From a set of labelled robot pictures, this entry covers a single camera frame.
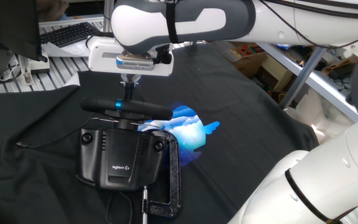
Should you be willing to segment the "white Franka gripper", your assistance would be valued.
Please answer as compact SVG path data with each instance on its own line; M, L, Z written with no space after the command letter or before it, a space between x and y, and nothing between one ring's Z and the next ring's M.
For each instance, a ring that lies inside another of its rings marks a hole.
M132 54L112 37L93 36L88 39L89 69L94 72L121 73L124 99L130 100L141 75L167 77L173 71L171 45L161 45L142 54Z

